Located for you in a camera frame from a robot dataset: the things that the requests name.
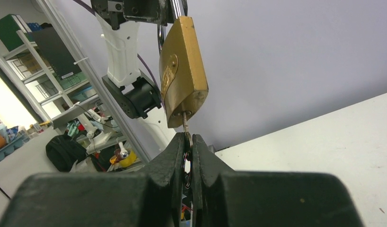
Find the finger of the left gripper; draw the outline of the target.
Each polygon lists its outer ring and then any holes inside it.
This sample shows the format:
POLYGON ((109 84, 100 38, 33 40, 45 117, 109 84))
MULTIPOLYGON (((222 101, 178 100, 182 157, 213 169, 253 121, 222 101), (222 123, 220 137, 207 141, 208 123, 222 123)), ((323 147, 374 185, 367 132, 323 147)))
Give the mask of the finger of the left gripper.
POLYGON ((168 0, 124 0, 123 16, 126 20, 167 25, 174 22, 168 0))

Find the silver key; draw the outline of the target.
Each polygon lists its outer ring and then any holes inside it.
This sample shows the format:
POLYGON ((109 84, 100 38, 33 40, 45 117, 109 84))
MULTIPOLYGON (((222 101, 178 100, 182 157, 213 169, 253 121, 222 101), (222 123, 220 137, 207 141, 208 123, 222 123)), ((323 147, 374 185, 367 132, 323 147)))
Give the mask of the silver key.
POLYGON ((185 154, 184 154, 184 186, 189 189, 192 182, 192 136, 189 132, 189 126, 187 123, 187 112, 183 112, 183 129, 185 134, 185 154))

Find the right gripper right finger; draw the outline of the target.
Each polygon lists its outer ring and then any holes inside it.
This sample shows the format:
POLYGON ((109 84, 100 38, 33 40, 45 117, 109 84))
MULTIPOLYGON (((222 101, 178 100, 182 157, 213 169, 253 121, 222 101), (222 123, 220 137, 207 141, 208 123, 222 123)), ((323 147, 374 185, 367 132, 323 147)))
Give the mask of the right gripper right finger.
POLYGON ((195 227, 361 227, 334 175, 235 171, 193 135, 195 227))

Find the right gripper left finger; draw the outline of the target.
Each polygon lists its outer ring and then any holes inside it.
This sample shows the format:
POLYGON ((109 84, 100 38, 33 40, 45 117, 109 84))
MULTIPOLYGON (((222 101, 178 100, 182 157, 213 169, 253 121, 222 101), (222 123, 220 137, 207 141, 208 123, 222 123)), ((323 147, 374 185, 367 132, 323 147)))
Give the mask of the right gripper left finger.
POLYGON ((185 135, 131 173, 52 173, 28 177, 0 227, 177 227, 185 135))

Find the brass padlock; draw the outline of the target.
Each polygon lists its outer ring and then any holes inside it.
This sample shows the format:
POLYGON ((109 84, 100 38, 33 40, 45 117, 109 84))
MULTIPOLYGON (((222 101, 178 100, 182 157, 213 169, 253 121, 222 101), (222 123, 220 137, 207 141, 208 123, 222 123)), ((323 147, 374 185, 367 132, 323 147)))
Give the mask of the brass padlock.
POLYGON ((173 25, 159 57, 161 95, 167 126, 177 128, 192 118, 205 102, 209 87, 193 19, 182 1, 170 1, 173 25))

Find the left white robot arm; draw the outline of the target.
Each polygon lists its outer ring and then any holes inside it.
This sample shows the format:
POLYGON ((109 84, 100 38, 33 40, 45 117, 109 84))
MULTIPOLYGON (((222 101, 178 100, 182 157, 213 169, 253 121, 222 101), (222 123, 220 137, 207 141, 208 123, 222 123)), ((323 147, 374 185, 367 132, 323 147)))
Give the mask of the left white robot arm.
POLYGON ((160 91, 139 69, 140 23, 173 23, 168 0, 93 0, 92 9, 106 42, 108 71, 102 81, 123 112, 131 119, 147 118, 161 108, 160 91))

